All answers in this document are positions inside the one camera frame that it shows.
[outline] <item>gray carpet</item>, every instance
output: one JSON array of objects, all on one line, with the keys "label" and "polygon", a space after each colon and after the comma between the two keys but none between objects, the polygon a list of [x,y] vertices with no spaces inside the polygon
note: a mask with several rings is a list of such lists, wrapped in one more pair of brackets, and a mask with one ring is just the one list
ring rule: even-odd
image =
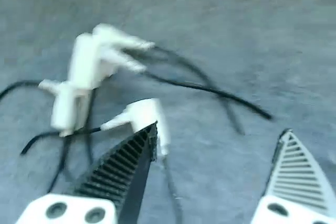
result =
[{"label": "gray carpet", "polygon": [[[19,79],[66,78],[75,37],[101,22],[187,56],[216,83],[262,105],[267,122],[235,106],[246,135],[231,127],[211,94],[155,83],[122,71],[99,91],[99,125],[130,102],[160,98],[173,139],[171,166],[185,223],[249,223],[279,133],[291,127],[336,187],[327,150],[336,142],[336,0],[0,0],[0,88]],[[166,76],[196,80],[168,65]],[[53,97],[21,89],[1,102],[0,218],[13,223],[43,195],[61,141],[25,143],[49,129]],[[98,158],[130,130],[95,134]],[[87,167],[78,139],[70,170]],[[62,176],[55,192],[69,186]],[[162,167],[151,168],[139,223],[173,223]]]}]

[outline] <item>black cable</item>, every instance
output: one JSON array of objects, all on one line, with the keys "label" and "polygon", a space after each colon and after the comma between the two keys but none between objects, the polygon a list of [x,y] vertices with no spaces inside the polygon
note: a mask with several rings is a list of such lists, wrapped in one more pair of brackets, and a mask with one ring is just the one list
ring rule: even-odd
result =
[{"label": "black cable", "polygon": [[[159,46],[155,46],[154,50],[157,50],[159,52],[162,52],[164,54],[167,54],[171,57],[173,57],[178,63],[180,63],[181,65],[185,66],[186,68],[188,68],[191,72],[195,73],[196,75],[198,75],[199,78],[201,78],[204,82],[205,85],[210,88],[210,89],[218,89],[218,87],[216,87],[214,81],[206,74],[204,73],[198,66],[194,65],[192,62],[190,62],[188,59],[182,57],[181,55],[177,54],[174,51],[159,47]],[[235,130],[239,133],[244,135],[244,128],[242,123],[240,123],[238,117],[236,116],[233,108],[230,106],[229,104],[229,100],[226,97],[223,97],[219,94],[217,94],[217,98],[219,100],[219,102],[221,103],[221,105],[224,107],[224,109],[226,110],[226,113],[229,117],[229,120],[232,123],[232,126],[235,128]]]},{"label": "black cable", "polygon": [[26,155],[27,152],[29,151],[29,149],[40,139],[48,137],[48,136],[58,136],[59,135],[59,131],[49,131],[49,132],[43,132],[41,134],[38,134],[36,136],[34,136],[27,144],[26,146],[23,148],[23,150],[21,151],[20,155]]},{"label": "black cable", "polygon": [[[78,130],[78,131],[74,131],[74,133],[70,136],[76,136],[76,135],[85,135],[85,134],[92,134],[94,132],[98,132],[101,131],[100,127],[97,128],[92,128],[89,130]],[[41,140],[42,138],[45,138],[47,136],[58,136],[59,135],[59,131],[50,131],[50,132],[43,132],[41,134],[38,134],[36,136],[34,136],[31,140],[29,140],[29,142],[26,144],[26,146],[23,148],[23,150],[21,151],[20,155],[25,155],[29,149],[38,141]]]},{"label": "black cable", "polygon": [[38,87],[41,81],[31,81],[31,80],[23,80],[23,81],[17,81],[14,82],[13,84],[9,85],[7,88],[5,88],[1,93],[0,93],[0,100],[4,98],[8,93],[13,91],[16,88],[20,87]]},{"label": "black cable", "polygon": [[171,198],[171,202],[172,202],[173,209],[174,209],[174,212],[175,212],[175,223],[176,224],[182,224],[182,222],[183,222],[183,210],[182,210],[181,203],[179,201],[179,197],[177,196],[177,193],[176,193],[176,187],[175,187],[172,175],[171,175],[171,171],[170,171],[170,168],[169,168],[167,156],[165,156],[162,159],[162,163],[163,163],[163,169],[164,169],[164,172],[165,172],[165,175],[166,175],[166,181],[167,181],[169,196]]},{"label": "black cable", "polygon": [[180,81],[169,80],[169,79],[166,79],[166,78],[159,77],[159,76],[157,76],[153,73],[150,73],[150,72],[146,72],[145,75],[154,79],[154,80],[156,80],[156,81],[159,81],[159,82],[168,83],[168,84],[172,84],[172,85],[180,86],[180,87],[191,88],[191,89],[204,90],[204,91],[207,91],[207,92],[210,92],[210,93],[218,94],[221,97],[229,98],[229,99],[231,99],[231,100],[233,100],[237,103],[240,103],[240,104],[248,107],[249,109],[258,113],[259,115],[261,115],[265,119],[268,119],[268,120],[273,119],[273,116],[270,113],[263,110],[259,106],[254,105],[254,104],[252,104],[248,101],[245,101],[244,99],[242,99],[240,97],[237,97],[236,95],[228,93],[226,91],[208,88],[208,87],[205,87],[203,85],[200,85],[200,84],[197,84],[197,83],[192,83],[192,82],[180,82]]},{"label": "black cable", "polygon": [[[92,110],[93,110],[93,104],[95,102],[96,96],[97,96],[97,89],[93,89],[92,93],[91,93],[91,98],[90,98],[88,117],[86,118],[84,127],[82,129],[84,132],[87,132],[91,128],[91,125],[92,125]],[[85,146],[86,146],[86,152],[87,152],[89,164],[92,165],[94,157],[93,157],[93,147],[92,147],[92,136],[91,136],[91,134],[85,134]]]},{"label": "black cable", "polygon": [[58,167],[57,167],[57,170],[55,172],[55,175],[54,175],[53,179],[51,180],[51,183],[49,185],[47,193],[50,193],[52,191],[52,189],[54,188],[54,186],[57,182],[59,174],[66,167],[66,161],[67,161],[67,157],[68,157],[68,154],[69,154],[71,141],[72,141],[72,136],[64,137],[63,148],[62,148],[62,151],[61,151]]}]

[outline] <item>electrical cord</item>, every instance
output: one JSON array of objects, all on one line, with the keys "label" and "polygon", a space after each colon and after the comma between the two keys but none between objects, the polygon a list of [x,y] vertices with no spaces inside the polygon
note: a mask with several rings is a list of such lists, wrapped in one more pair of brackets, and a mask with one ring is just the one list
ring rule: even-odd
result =
[{"label": "electrical cord", "polygon": [[6,89],[4,89],[0,93],[0,100],[2,100],[8,93],[13,91],[16,88],[21,87],[38,87],[41,81],[33,81],[33,80],[22,80],[14,82],[13,84],[9,85]]},{"label": "electrical cord", "polygon": [[[214,81],[205,72],[203,72],[198,66],[196,66],[195,64],[190,62],[187,58],[177,54],[174,51],[171,51],[169,49],[166,49],[166,48],[163,48],[163,47],[160,47],[160,46],[155,46],[153,49],[174,58],[177,61],[177,63],[185,66],[191,72],[195,73],[200,79],[202,79],[204,81],[205,85],[208,88],[218,89],[216,87]],[[236,132],[241,134],[241,135],[245,135],[243,125],[241,124],[238,117],[236,116],[233,108],[230,106],[229,99],[226,98],[226,97],[223,97],[219,94],[216,94],[216,95],[217,95],[217,98],[218,98],[219,102],[221,103],[223,108],[226,110],[226,113],[229,117],[229,120],[231,121],[231,124],[234,127],[234,129],[236,130]]]},{"label": "electrical cord", "polygon": [[[77,130],[77,131],[74,131],[73,134],[70,136],[92,134],[98,131],[101,131],[100,127],[92,128],[89,130]],[[58,136],[59,134],[60,134],[60,131],[50,131],[50,132],[44,132],[44,133],[34,136],[31,140],[29,140],[29,142],[23,148],[23,150],[21,151],[21,155],[25,155],[38,140],[41,140],[47,136]]]},{"label": "electrical cord", "polygon": [[163,169],[166,176],[166,182],[168,186],[169,196],[173,205],[174,213],[175,213],[175,223],[182,224],[183,223],[183,210],[181,203],[179,201],[179,197],[177,195],[177,190],[171,175],[171,169],[168,164],[168,157],[165,156],[162,159]]},{"label": "electrical cord", "polygon": [[263,118],[267,119],[267,120],[272,120],[273,116],[268,113],[267,111],[265,111],[264,109],[260,108],[257,105],[254,105],[253,103],[250,103],[234,94],[231,94],[229,92],[223,91],[223,90],[218,90],[218,89],[212,89],[197,83],[192,83],[192,82],[181,82],[181,81],[175,81],[175,80],[169,80],[166,78],[162,78],[160,76],[157,76],[154,73],[151,73],[149,71],[144,73],[147,77],[150,77],[156,81],[159,82],[163,82],[163,83],[168,83],[168,84],[172,84],[175,86],[180,86],[180,87],[186,87],[186,88],[191,88],[191,89],[198,89],[198,90],[204,90],[210,93],[214,93],[214,94],[218,94],[221,97],[225,97],[228,98],[230,100],[233,100],[237,103],[240,103],[246,107],[248,107],[249,109],[251,109],[252,111],[254,111],[255,113],[259,114],[260,116],[262,116]]},{"label": "electrical cord", "polygon": [[[91,93],[88,116],[86,118],[86,121],[83,127],[84,132],[90,130],[90,128],[92,127],[92,110],[93,110],[93,104],[95,102],[96,96],[97,96],[97,89],[93,89]],[[92,150],[93,148],[92,148],[91,134],[85,134],[85,143],[86,143],[86,152],[88,156],[88,161],[89,161],[89,164],[92,165],[94,157],[93,157],[93,150]]]},{"label": "electrical cord", "polygon": [[59,174],[64,171],[65,167],[66,167],[66,161],[67,161],[67,158],[68,158],[68,154],[69,154],[69,150],[70,150],[70,145],[71,145],[71,141],[72,141],[72,136],[66,136],[64,137],[64,140],[63,140],[63,147],[62,147],[62,150],[61,150],[61,155],[60,155],[60,159],[59,159],[59,162],[58,162],[58,167],[57,167],[57,170],[54,174],[54,177],[53,179],[51,180],[51,183],[48,187],[48,190],[47,190],[47,193],[50,193],[56,182],[57,182],[57,179],[59,177]]}]

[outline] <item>white connector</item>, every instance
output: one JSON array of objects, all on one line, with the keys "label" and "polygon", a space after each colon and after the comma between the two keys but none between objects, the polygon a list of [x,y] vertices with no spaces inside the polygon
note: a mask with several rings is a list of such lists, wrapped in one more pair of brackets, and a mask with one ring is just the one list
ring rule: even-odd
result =
[{"label": "white connector", "polygon": [[133,131],[137,132],[157,122],[157,137],[159,139],[159,155],[169,153],[170,136],[167,123],[158,99],[144,99],[127,105],[126,109],[112,120],[102,124],[103,131],[131,123]]},{"label": "white connector", "polygon": [[100,24],[92,34],[79,35],[74,44],[68,79],[64,82],[44,80],[41,89],[55,95],[51,127],[60,136],[72,134],[82,128],[89,112],[93,89],[124,67],[135,73],[146,71],[146,66],[134,60],[121,49],[147,50],[154,43],[128,35],[113,26]]},{"label": "white connector", "polygon": [[148,50],[155,46],[154,42],[131,36],[108,24],[99,24],[93,29],[92,34],[101,42],[101,45],[108,45],[119,50]]}]

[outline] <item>screw hole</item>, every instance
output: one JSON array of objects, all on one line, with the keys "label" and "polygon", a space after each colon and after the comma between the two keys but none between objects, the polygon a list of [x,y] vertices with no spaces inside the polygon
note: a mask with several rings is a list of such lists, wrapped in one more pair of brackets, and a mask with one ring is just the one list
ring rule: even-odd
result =
[{"label": "screw hole", "polygon": [[97,207],[87,212],[85,215],[85,221],[90,224],[98,223],[105,217],[105,210]]},{"label": "screw hole", "polygon": [[49,219],[56,219],[61,217],[66,210],[67,205],[63,202],[58,202],[48,207],[46,215]]},{"label": "screw hole", "polygon": [[277,203],[269,204],[267,208],[276,214],[288,216],[288,211],[282,205]]}]

